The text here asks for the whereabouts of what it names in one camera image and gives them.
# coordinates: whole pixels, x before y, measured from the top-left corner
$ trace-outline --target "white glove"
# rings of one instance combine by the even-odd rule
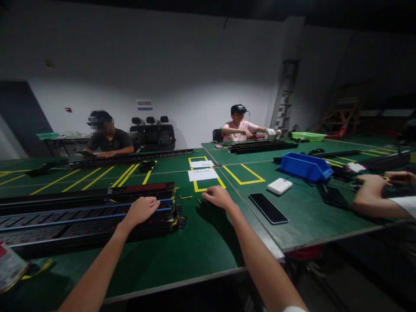
[[[274,129],[266,129],[266,133],[267,135],[276,135],[276,132],[274,131]]]

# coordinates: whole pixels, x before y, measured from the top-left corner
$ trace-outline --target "forearm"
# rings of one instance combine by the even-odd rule
[[[365,182],[357,192],[353,209],[374,218],[412,219],[412,215],[397,203],[381,196],[383,188],[383,185]]]
[[[115,150],[114,152],[116,153],[116,155],[130,154],[130,153],[134,153],[134,147],[128,146],[128,147],[124,147],[123,149]]]
[[[222,128],[221,133],[222,134],[233,134],[233,133],[245,133],[245,132],[241,129]]]
[[[281,265],[254,232],[240,209],[229,212],[247,269],[268,311],[297,306],[307,311],[302,298]]]
[[[93,264],[58,311],[99,311],[129,231],[117,226]]]
[[[257,129],[256,129],[256,132],[266,132],[266,130],[267,130],[268,128],[265,128],[265,127],[257,127]]]

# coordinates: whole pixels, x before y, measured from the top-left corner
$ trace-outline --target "ladder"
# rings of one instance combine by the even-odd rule
[[[338,95],[328,112],[323,117],[320,124],[317,125],[315,132],[319,133],[322,126],[329,126],[329,131],[332,131],[334,126],[343,126],[352,124],[352,134],[355,133],[357,126],[360,123],[360,113],[367,98],[368,89],[371,84],[371,79],[368,78],[360,83],[346,83],[338,88]],[[349,90],[361,89],[357,96],[348,96]]]
[[[282,137],[286,137],[289,131],[292,97],[295,91],[299,62],[300,60],[298,59],[288,59],[283,62],[282,75],[270,124],[270,128],[282,131]]]

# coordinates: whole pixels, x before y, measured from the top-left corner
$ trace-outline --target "wall sign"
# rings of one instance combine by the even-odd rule
[[[150,99],[136,99],[138,111],[152,111],[152,102]]]

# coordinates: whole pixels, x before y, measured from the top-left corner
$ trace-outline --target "blue plastic bin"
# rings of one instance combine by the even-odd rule
[[[326,181],[334,173],[325,159],[293,152],[282,155],[280,170],[313,182]]]

